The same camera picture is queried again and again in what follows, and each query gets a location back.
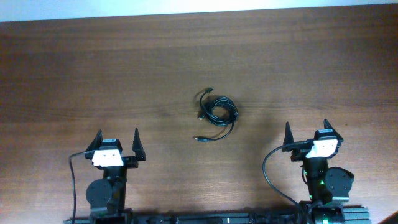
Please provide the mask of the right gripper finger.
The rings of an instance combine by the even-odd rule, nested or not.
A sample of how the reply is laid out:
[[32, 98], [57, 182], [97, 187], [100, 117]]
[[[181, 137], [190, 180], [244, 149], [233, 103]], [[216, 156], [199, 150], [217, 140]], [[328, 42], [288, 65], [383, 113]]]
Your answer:
[[292, 130], [290, 128], [290, 124], [287, 121], [285, 124], [285, 136], [282, 145], [282, 152], [289, 152], [291, 151], [291, 145], [294, 143], [294, 137], [292, 134]]
[[337, 140], [342, 140], [341, 135], [333, 128], [330, 122], [327, 119], [323, 120], [324, 129], [330, 129], [334, 136], [336, 136]]

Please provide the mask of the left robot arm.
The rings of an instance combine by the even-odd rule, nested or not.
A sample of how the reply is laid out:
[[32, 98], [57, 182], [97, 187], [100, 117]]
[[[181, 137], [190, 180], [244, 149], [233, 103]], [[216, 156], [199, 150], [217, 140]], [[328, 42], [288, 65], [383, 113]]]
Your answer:
[[99, 130], [85, 151], [85, 158], [103, 171], [103, 177], [93, 181], [86, 190], [90, 204], [90, 223], [133, 222], [133, 211], [125, 207], [127, 170], [135, 169], [146, 160], [138, 129], [134, 130], [133, 156], [122, 155], [118, 139], [104, 139]]

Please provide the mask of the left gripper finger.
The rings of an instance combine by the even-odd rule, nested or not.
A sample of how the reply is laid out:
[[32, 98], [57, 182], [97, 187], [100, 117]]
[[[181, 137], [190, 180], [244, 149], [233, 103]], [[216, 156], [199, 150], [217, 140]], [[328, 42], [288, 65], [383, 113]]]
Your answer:
[[132, 144], [132, 150], [135, 153], [135, 157], [136, 157], [137, 161], [146, 161], [146, 153], [142, 146], [140, 136], [139, 136], [139, 130], [137, 128], [134, 131], [134, 140], [133, 140], [133, 144]]
[[94, 140], [90, 143], [90, 145], [87, 147], [86, 152], [92, 152], [100, 148], [101, 143], [103, 141], [103, 132], [102, 130], [98, 130], [96, 133], [96, 136]]

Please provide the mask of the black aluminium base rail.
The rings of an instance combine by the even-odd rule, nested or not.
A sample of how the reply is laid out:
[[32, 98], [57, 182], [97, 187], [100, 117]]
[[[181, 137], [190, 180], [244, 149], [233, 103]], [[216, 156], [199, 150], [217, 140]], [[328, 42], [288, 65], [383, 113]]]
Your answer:
[[[143, 214], [128, 213], [91, 220], [89, 217], [65, 220], [64, 223], [131, 223], [131, 224], [235, 224], [235, 223], [307, 223], [298, 218], [298, 212], [289, 210], [263, 210], [258, 212], [197, 213], [197, 214]], [[364, 207], [314, 208], [311, 223], [369, 224], [370, 214]]]

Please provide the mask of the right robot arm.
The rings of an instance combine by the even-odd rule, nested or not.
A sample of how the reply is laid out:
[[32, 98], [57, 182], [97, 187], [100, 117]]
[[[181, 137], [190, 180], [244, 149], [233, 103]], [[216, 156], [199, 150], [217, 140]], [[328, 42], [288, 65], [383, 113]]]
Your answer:
[[285, 124], [284, 152], [290, 152], [292, 162], [302, 163], [302, 177], [307, 183], [309, 202], [302, 202], [305, 223], [343, 223], [341, 206], [349, 201], [354, 175], [340, 167], [330, 167], [328, 160], [338, 154], [344, 139], [327, 119], [324, 128], [315, 131], [312, 139], [295, 141], [290, 124]]

